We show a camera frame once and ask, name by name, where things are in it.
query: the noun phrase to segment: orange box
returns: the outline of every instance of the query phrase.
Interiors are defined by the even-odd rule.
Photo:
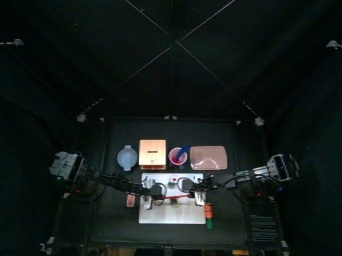
[[[165,140],[140,140],[139,165],[141,170],[165,170]]]

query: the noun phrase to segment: black ceiling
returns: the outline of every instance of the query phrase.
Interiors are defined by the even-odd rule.
[[[324,62],[340,1],[1,1],[6,56],[75,116],[266,117]]]

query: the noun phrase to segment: black enclosure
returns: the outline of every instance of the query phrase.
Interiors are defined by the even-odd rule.
[[[0,254],[37,255],[52,234],[54,153],[101,161],[88,126],[167,117],[263,130],[266,158],[300,167],[278,198],[291,252],[339,255],[340,12],[335,0],[1,1]]]

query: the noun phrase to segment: cup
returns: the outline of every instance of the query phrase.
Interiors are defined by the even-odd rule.
[[[172,163],[172,165],[183,165],[187,161],[187,152],[184,152],[179,159],[176,159],[176,155],[177,155],[177,152],[181,148],[172,148],[171,151],[168,152],[168,160],[169,162]]]

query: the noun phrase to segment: black tabletop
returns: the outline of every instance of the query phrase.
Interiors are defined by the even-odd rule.
[[[242,169],[264,165],[267,159],[263,133],[252,123],[112,119],[81,129],[77,137],[81,142],[75,144],[75,149],[105,173],[119,172],[135,181],[145,171],[136,165],[131,172],[124,172],[116,157],[124,145],[131,145],[139,152],[140,139],[164,139],[167,152],[185,145],[224,146],[227,169],[200,171],[204,175],[213,174],[217,182],[225,181]],[[193,171],[187,162],[181,170],[167,166],[167,170],[159,172],[199,171]],[[213,204],[212,230],[200,224],[139,224],[139,200],[133,208],[127,208],[127,195],[107,187],[93,205],[89,242],[153,247],[160,244],[192,248],[244,247],[247,232],[240,202],[224,189],[209,192],[207,196]]]

